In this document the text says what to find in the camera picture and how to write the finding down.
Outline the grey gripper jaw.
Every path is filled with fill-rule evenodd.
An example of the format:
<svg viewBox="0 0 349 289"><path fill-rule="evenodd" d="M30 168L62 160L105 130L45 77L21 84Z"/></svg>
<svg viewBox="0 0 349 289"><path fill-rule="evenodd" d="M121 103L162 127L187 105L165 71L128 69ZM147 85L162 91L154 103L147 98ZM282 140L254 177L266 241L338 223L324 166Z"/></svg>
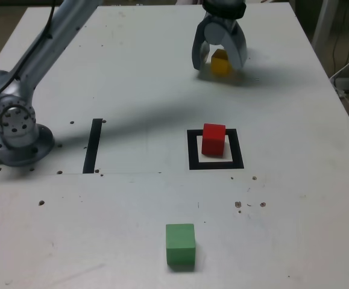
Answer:
<svg viewBox="0 0 349 289"><path fill-rule="evenodd" d="M192 46L192 64L196 70L204 66L210 52L210 44L205 37L205 28L210 22L211 18L205 17L197 26Z"/></svg>
<svg viewBox="0 0 349 289"><path fill-rule="evenodd" d="M228 55L234 70L241 70L247 60L247 43L238 22L223 25L210 22L206 26L206 40L210 45L221 45Z"/></svg>

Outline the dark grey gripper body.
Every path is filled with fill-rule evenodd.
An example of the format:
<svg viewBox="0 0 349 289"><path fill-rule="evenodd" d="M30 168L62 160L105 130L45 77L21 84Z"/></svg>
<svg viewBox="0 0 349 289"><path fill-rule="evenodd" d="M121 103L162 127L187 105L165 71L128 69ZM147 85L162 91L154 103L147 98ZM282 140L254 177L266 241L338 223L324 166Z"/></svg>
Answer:
<svg viewBox="0 0 349 289"><path fill-rule="evenodd" d="M212 14L206 14L205 19L210 18L212 22L217 22L217 23L221 23L223 25L233 25L234 23L236 23L236 19L226 19L223 17L218 17Z"/></svg>

